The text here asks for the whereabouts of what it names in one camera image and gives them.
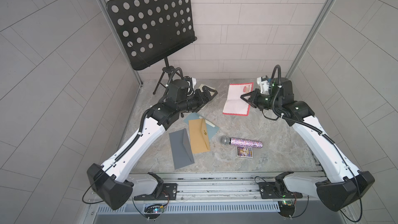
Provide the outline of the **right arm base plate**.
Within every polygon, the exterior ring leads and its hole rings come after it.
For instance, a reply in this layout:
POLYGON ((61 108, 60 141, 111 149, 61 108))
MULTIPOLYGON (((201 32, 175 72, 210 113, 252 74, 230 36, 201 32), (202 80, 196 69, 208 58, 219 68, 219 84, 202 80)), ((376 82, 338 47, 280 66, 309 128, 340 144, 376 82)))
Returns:
POLYGON ((261 199, 301 199, 303 195, 301 193, 284 192, 278 193, 275 188, 274 182, 257 182, 261 199))

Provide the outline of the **black perforated music stand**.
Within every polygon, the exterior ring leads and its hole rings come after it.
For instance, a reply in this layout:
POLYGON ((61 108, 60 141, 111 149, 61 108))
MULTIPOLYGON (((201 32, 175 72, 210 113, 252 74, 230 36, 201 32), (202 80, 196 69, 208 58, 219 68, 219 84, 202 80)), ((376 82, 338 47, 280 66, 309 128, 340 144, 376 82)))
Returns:
POLYGON ((191 0, 110 0, 106 9, 135 71, 197 40, 191 0))

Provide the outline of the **right circuit board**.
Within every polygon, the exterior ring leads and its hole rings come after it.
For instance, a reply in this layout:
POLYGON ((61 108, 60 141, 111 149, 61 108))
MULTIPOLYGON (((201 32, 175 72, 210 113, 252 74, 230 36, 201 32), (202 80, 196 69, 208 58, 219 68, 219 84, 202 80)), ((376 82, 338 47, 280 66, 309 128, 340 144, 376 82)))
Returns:
POLYGON ((279 215, 284 218, 292 218, 295 213, 295 204, 291 200, 278 201, 279 215))

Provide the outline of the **left circuit board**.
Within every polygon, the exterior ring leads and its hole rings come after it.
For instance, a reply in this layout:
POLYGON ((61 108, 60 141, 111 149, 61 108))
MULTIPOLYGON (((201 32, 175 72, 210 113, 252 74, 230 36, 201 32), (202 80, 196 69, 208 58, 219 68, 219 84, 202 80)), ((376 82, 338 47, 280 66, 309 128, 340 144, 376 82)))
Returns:
POLYGON ((157 219, 165 211, 163 204, 153 204, 144 208, 144 217, 148 220, 157 219))

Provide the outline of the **aluminium mounting rail frame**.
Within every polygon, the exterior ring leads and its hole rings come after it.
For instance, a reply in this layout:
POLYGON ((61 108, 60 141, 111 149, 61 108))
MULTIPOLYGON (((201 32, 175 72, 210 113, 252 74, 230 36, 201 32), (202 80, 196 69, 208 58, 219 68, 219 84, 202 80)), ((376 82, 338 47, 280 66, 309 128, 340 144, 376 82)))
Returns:
MULTIPOLYGON (((129 175, 129 178, 133 178, 138 175, 139 174, 129 175)), ((310 175, 301 175, 299 173, 294 173, 294 175, 315 177, 310 175)), ((229 201, 241 201, 256 198, 261 199, 257 182, 263 181, 275 183, 275 179, 266 178, 265 176, 248 175, 245 173, 238 173, 235 176, 230 174, 207 175, 205 173, 193 175, 166 175, 162 180, 163 183, 176 183, 178 184, 178 187, 176 200, 161 201, 209 201, 223 199, 229 201)))

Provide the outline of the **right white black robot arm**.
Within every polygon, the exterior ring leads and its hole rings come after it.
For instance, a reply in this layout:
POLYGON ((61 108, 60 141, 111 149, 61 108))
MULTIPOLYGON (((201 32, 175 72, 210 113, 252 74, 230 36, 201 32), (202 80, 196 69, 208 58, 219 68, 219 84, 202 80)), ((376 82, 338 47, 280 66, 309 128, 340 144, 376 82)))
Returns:
POLYGON ((362 172, 327 135, 314 111, 303 101, 294 99, 292 82, 282 77, 276 65, 271 77, 261 77, 255 89, 240 98, 261 111, 272 110, 276 120, 284 120, 306 142, 320 162, 325 177, 305 177, 284 172, 276 176, 278 196, 301 193, 319 199, 337 212, 362 197, 374 184, 369 171, 362 172))

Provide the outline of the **cream yellow envelope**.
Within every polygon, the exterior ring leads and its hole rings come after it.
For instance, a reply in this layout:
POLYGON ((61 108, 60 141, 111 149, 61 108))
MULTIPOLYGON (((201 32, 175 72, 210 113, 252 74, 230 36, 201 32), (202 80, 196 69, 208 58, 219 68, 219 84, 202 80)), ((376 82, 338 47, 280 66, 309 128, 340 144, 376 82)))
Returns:
POLYGON ((200 89, 202 92, 205 92, 205 90, 207 89, 210 92, 210 95, 215 94, 215 88, 208 85, 200 84, 198 89, 200 89))

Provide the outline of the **light blue envelope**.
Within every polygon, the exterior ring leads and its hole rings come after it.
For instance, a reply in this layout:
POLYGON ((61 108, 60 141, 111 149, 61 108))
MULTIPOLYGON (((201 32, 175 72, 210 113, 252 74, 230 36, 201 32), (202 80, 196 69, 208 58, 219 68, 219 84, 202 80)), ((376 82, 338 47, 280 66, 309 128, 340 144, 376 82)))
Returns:
POLYGON ((219 127, 210 122, 209 120, 205 119, 203 116, 199 115, 198 113, 190 113, 188 116, 184 118, 184 123, 188 124, 189 120, 197 120, 197 119, 204 119, 207 126, 207 131, 209 135, 209 139, 211 140, 219 131, 219 127))

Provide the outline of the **purple glitter microphone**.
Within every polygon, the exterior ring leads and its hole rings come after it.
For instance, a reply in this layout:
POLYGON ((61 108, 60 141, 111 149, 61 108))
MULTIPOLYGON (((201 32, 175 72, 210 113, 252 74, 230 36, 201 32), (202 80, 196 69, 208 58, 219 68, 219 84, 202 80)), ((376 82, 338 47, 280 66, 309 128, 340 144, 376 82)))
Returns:
POLYGON ((220 142, 225 145, 239 146, 239 147, 251 147, 251 148, 262 148, 263 143, 261 141, 230 138, 227 136, 222 136, 220 142))

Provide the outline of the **small colourful card box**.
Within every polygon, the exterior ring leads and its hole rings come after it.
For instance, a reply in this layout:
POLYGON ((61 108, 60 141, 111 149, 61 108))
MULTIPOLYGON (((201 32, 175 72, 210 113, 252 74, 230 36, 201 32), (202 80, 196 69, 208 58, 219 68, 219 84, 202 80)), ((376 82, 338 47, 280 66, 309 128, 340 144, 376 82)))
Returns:
POLYGON ((241 158, 253 158, 252 147, 237 146, 237 156, 241 158))

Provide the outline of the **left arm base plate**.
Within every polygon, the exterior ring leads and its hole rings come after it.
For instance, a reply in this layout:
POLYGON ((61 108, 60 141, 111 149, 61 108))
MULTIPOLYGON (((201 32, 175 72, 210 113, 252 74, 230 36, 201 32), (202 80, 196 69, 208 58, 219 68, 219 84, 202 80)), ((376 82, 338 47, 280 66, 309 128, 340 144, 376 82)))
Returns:
POLYGON ((178 184, 161 183, 158 184, 154 192, 149 195, 135 196, 135 201, 155 201, 155 200, 176 200, 178 184))

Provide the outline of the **tan kraft envelope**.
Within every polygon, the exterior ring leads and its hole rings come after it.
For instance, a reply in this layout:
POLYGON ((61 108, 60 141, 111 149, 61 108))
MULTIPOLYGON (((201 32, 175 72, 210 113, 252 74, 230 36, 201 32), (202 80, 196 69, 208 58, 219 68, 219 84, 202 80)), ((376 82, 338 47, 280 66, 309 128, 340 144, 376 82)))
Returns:
POLYGON ((191 150, 193 154, 210 151, 205 119, 189 120, 191 150))

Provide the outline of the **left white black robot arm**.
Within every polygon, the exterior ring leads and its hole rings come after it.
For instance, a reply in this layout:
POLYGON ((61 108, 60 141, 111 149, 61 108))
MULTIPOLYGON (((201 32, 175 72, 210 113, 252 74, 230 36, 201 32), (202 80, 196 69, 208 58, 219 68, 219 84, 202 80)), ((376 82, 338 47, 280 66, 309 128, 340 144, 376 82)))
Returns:
POLYGON ((148 195, 158 198, 163 190, 163 180, 154 173, 129 178, 141 156, 179 119, 182 113, 197 113, 217 94, 217 90, 203 86, 194 89, 196 79, 169 76, 165 93, 157 104, 145 110, 138 130, 102 164, 92 164, 87 175, 90 189, 112 210, 122 207, 130 198, 148 195))

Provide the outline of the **dark grey envelope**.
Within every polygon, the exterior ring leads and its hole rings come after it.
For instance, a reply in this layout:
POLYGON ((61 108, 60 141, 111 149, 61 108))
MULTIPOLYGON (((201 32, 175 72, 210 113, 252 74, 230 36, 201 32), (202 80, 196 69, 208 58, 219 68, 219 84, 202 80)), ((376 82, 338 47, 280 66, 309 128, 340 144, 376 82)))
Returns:
POLYGON ((178 170, 195 163, 186 129, 169 134, 174 169, 178 170))

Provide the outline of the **pink white letter paper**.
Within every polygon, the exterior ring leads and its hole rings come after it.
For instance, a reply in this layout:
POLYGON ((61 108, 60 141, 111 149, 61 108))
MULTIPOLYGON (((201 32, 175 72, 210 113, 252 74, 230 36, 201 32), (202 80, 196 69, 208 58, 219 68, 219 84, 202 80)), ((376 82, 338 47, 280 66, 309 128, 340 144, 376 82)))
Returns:
POLYGON ((242 100, 240 97, 243 94, 250 93, 253 90, 254 83, 247 84, 230 84, 227 101, 223 108, 225 115, 248 116, 250 112, 250 105, 242 100))

